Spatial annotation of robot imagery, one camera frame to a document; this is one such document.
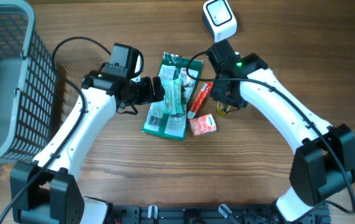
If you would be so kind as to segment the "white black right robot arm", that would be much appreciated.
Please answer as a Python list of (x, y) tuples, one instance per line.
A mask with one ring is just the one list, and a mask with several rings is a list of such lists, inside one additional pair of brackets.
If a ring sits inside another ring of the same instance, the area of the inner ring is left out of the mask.
[(279, 217), (298, 222), (321, 205), (355, 213), (355, 135), (333, 126), (297, 100), (255, 54), (207, 55), (216, 77), (212, 97), (237, 108), (256, 107), (282, 134), (294, 159), (288, 191), (275, 202)]

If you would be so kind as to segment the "green 3M gloves packet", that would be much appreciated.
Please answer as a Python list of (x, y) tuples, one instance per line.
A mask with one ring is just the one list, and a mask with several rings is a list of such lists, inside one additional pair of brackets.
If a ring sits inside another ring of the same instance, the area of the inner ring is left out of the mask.
[(163, 138), (183, 140), (186, 132), (187, 103), (196, 89), (196, 78), (202, 70), (203, 61), (193, 60), (164, 53), (158, 77), (161, 81), (182, 80), (183, 114), (170, 115), (163, 113), (163, 101), (152, 103), (143, 125), (142, 131)]

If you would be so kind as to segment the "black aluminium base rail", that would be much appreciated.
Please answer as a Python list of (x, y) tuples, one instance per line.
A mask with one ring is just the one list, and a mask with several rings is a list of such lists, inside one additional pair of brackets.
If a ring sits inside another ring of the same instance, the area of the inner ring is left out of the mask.
[(150, 205), (111, 205), (105, 223), (111, 224), (190, 224), (190, 223), (286, 223), (274, 204), (248, 204), (243, 207), (158, 207)]

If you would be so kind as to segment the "red toothpaste tube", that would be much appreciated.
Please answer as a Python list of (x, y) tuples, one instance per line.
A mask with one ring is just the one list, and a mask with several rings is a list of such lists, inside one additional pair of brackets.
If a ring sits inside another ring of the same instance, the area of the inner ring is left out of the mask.
[(189, 111), (187, 112), (188, 119), (193, 119), (195, 115), (199, 112), (207, 96), (211, 92), (213, 85), (214, 85), (213, 82), (204, 82), (203, 86), (201, 87), (199, 93), (196, 96), (196, 99), (191, 105)]

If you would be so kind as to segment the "yellow Vim liquid bottle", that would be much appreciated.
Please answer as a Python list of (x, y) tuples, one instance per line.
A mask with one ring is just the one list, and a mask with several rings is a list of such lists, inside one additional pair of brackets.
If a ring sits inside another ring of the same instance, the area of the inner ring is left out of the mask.
[(223, 117), (226, 117), (227, 114), (230, 112), (230, 109), (231, 109), (231, 106), (230, 105), (227, 105), (225, 103), (222, 103), (222, 102), (217, 102), (217, 105), (216, 105), (216, 113), (219, 115), (219, 116), (223, 116)]

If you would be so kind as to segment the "white barcode scanner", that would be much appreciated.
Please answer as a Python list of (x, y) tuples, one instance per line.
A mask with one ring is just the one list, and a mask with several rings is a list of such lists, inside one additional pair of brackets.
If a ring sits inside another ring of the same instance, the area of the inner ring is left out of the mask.
[(202, 7), (202, 20), (215, 43), (237, 32), (237, 20), (227, 0), (209, 0)]

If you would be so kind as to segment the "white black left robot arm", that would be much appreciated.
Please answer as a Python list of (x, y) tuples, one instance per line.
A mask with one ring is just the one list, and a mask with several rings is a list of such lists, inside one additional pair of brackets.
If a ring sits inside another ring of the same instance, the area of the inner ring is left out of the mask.
[(16, 223), (114, 223), (113, 204), (83, 196), (77, 181), (83, 162), (104, 125), (119, 108), (164, 99), (159, 77), (138, 82), (92, 70), (80, 97), (50, 143), (32, 162), (17, 162), (10, 181)]

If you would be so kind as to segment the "red tissue pack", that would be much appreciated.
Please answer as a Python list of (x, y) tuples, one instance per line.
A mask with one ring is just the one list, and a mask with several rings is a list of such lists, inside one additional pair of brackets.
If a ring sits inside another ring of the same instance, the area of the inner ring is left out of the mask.
[(213, 133), (217, 130), (216, 123), (212, 114), (206, 114), (189, 121), (194, 137), (207, 133)]

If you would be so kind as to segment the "light green wipes pack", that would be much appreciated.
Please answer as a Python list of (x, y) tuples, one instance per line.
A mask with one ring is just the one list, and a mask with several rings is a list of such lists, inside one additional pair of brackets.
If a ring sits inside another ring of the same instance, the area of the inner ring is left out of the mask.
[(164, 88), (163, 113), (170, 115), (183, 114), (182, 80), (166, 80), (161, 82)]

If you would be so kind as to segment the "grey plastic shopping basket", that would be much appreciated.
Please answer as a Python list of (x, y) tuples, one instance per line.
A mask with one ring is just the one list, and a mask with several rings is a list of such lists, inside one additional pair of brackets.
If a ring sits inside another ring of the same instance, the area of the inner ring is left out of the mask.
[(0, 163), (28, 161), (50, 141), (57, 95), (51, 54), (26, 1), (0, 1)]

